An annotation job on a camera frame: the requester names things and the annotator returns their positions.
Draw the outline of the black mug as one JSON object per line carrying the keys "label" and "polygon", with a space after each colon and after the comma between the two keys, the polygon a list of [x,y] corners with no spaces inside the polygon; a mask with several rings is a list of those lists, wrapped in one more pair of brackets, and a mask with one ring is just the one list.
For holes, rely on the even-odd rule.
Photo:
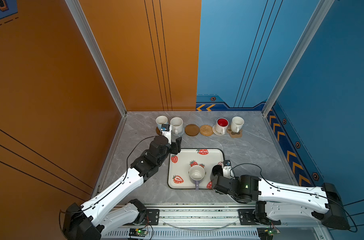
{"label": "black mug", "polygon": [[222,165],[215,165],[210,174],[210,180],[214,180],[216,176],[223,176],[223,167]]}

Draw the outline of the dark scratched wooden coaster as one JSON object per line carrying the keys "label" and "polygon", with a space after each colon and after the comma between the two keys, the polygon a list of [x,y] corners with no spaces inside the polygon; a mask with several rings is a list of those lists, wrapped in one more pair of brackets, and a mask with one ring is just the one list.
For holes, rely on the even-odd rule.
{"label": "dark scratched wooden coaster", "polygon": [[158,134],[158,135],[162,135],[162,133],[161,133],[161,131],[160,131],[160,129],[158,128],[158,127],[156,127],[156,133]]}

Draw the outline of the brown round wooden coaster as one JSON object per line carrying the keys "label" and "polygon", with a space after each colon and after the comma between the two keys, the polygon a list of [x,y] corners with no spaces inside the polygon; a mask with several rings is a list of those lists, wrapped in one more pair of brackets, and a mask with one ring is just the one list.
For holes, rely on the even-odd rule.
{"label": "brown round wooden coaster", "polygon": [[194,137],[197,136],[200,133],[199,126],[195,124],[189,124],[185,127],[185,134]]}

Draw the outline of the white mug blue handle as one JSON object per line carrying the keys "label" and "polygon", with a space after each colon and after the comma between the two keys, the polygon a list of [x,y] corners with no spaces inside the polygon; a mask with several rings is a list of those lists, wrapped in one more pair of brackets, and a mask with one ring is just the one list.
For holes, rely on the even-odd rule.
{"label": "white mug blue handle", "polygon": [[158,116],[156,118],[156,123],[157,123],[158,129],[161,131],[162,130],[162,125],[168,125],[169,124],[168,117],[166,117],[166,116]]}

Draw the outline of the white mug purple handle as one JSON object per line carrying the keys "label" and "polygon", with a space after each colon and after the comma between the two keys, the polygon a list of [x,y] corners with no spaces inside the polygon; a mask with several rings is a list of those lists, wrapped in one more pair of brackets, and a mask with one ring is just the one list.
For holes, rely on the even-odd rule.
{"label": "white mug purple handle", "polygon": [[199,183],[206,175],[206,172],[202,166],[195,165],[189,169],[189,177],[194,182],[195,190],[199,190]]}

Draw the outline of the woven rattan round coaster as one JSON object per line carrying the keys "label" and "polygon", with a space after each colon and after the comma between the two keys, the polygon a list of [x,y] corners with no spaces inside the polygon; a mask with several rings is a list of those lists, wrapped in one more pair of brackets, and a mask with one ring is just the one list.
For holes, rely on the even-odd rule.
{"label": "woven rattan round coaster", "polygon": [[212,130],[212,126],[210,125],[202,125],[199,128],[199,132],[201,135],[209,137],[213,135],[213,130]]}

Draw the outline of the white multicolour woven rope coaster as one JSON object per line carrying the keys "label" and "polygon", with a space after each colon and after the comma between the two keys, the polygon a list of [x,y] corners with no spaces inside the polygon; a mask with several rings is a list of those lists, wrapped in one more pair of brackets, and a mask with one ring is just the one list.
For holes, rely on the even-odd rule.
{"label": "white multicolour woven rope coaster", "polygon": [[212,131],[217,136],[224,136],[226,134],[226,133],[219,133],[219,132],[217,132],[216,129],[215,129],[215,126],[212,127]]}

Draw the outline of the cork paw print coaster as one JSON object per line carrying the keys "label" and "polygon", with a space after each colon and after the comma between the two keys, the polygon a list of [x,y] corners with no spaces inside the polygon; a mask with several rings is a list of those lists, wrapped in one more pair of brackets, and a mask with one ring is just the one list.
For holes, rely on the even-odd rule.
{"label": "cork paw print coaster", "polygon": [[230,127],[227,129],[227,133],[229,134],[229,136],[231,138],[234,138],[234,139],[241,138],[242,137],[242,131],[243,131],[243,129],[240,129],[238,133],[235,133],[235,132],[232,132],[231,131],[231,128]]}

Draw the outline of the white mug red inside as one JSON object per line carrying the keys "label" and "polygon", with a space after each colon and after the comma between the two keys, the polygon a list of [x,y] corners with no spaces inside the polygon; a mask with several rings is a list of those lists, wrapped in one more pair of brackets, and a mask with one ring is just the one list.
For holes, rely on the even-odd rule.
{"label": "white mug red inside", "polygon": [[229,122],[225,118],[219,118],[216,121],[216,124],[214,126],[214,130],[217,132],[218,135],[222,136],[225,135],[227,128],[228,128]]}

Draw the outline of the plain white mug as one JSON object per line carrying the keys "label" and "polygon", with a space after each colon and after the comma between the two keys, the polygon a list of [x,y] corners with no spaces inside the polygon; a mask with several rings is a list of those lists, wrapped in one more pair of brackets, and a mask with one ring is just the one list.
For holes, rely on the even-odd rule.
{"label": "plain white mug", "polygon": [[244,125],[244,119],[243,118],[238,117],[238,116],[233,117],[232,121],[231,121],[231,126],[230,126],[231,131],[233,133],[239,133],[240,130],[242,129],[243,125]]}

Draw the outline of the grey blue rope coaster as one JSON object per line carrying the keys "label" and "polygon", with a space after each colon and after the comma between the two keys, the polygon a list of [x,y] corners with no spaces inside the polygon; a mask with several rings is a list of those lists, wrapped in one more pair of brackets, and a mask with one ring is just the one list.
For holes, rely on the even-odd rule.
{"label": "grey blue rope coaster", "polygon": [[182,129],[182,131],[181,132],[172,132],[172,135],[174,135],[174,136],[182,136],[183,134],[185,133],[185,129]]}

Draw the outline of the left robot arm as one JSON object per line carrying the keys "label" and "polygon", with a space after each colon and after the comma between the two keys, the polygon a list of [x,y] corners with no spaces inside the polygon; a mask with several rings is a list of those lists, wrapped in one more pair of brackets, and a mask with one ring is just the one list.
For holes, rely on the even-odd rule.
{"label": "left robot arm", "polygon": [[115,210],[115,206],[133,190],[155,175],[166,158],[182,149],[182,138],[156,136],[127,171],[108,188],[82,205],[72,204],[64,212],[61,231],[67,240],[99,240],[105,234],[145,218],[144,204],[134,199]]}

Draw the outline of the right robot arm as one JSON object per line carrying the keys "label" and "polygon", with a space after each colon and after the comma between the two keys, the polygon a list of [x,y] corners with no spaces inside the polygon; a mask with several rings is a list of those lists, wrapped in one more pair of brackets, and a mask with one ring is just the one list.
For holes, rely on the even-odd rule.
{"label": "right robot arm", "polygon": [[323,226],[336,230],[351,228],[340,194],[330,183],[299,187],[250,175],[235,179],[216,175],[212,178],[212,189],[238,203],[255,202],[254,216],[262,224],[278,223],[277,215],[294,218],[309,210],[309,218],[320,221]]}

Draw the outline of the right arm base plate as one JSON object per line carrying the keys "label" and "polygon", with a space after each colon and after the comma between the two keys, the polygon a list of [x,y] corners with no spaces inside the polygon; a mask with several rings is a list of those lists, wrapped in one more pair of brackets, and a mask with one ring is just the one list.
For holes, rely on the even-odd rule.
{"label": "right arm base plate", "polygon": [[267,213],[256,212],[252,209],[239,209],[238,218],[242,226],[246,225],[281,225],[281,221],[274,221],[267,217]]}

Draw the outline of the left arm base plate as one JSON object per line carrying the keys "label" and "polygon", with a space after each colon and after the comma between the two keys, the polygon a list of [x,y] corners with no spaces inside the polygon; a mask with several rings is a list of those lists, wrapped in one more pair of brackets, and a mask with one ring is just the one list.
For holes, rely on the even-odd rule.
{"label": "left arm base plate", "polygon": [[125,224],[125,226],[145,226],[148,224],[157,226],[160,220],[160,210],[159,209],[147,209],[146,214],[143,219],[136,219],[133,223]]}

